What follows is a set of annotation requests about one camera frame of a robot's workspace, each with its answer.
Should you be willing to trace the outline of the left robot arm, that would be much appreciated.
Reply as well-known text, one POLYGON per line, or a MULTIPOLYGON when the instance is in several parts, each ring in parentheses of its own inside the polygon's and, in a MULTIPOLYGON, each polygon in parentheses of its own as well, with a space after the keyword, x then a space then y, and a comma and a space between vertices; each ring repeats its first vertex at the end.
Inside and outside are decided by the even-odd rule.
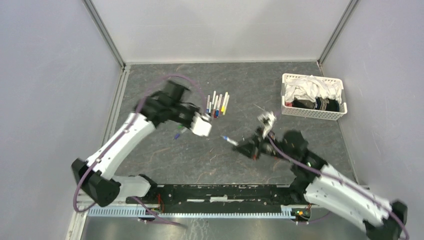
POLYGON ((156 200, 157 190, 152 187, 149 178, 138 175, 115 180, 114 176, 129 153, 160 124, 172 121, 200 137, 211 133, 212 114, 191 102, 184 102, 183 96, 187 91, 184 85, 168 80, 163 89, 140 101, 124 124, 99 150, 87 159, 73 161, 71 170, 77 183, 73 207, 76 211, 81 211, 77 205, 80 190, 100 207, 114 202, 123 185, 128 185, 129 196, 139 197, 145 204, 156 200))

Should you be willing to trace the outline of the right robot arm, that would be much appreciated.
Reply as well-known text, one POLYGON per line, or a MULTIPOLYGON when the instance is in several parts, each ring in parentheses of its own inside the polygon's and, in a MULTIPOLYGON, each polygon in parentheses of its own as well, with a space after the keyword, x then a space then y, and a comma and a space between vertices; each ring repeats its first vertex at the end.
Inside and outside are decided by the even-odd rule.
POLYGON ((261 128, 239 143, 245 155, 257 160, 261 154, 285 159, 295 175, 289 199, 318 205, 349 221, 370 240, 408 240, 408 207, 400 200, 390 201, 341 174, 326 160, 309 150, 309 143, 297 130, 287 131, 281 140, 261 128))

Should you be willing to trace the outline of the white marker pale yellow cap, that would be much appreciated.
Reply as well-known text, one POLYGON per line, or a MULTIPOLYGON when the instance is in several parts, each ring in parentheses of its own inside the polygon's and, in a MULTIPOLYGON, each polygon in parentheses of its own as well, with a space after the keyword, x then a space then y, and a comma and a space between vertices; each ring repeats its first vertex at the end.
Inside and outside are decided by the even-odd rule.
POLYGON ((230 99, 230 95, 227 95, 225 102, 224 102, 224 106, 223 106, 223 111, 222 111, 222 115, 224 116, 227 112, 228 109, 228 104, 229 104, 229 99, 230 99))

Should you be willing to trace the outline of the white pen blue cap barcode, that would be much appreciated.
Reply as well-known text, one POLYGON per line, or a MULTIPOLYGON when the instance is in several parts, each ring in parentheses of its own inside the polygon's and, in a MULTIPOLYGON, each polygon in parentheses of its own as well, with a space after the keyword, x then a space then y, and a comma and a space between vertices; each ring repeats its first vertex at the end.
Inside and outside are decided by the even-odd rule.
POLYGON ((229 138, 228 136, 224 136, 224 135, 222 135, 221 136, 225 141, 227 141, 228 143, 230 143, 231 145, 233 145, 233 146, 238 146, 239 145, 239 143, 237 142, 237 141, 235 141, 235 140, 233 140, 233 139, 231 139, 231 138, 229 138))

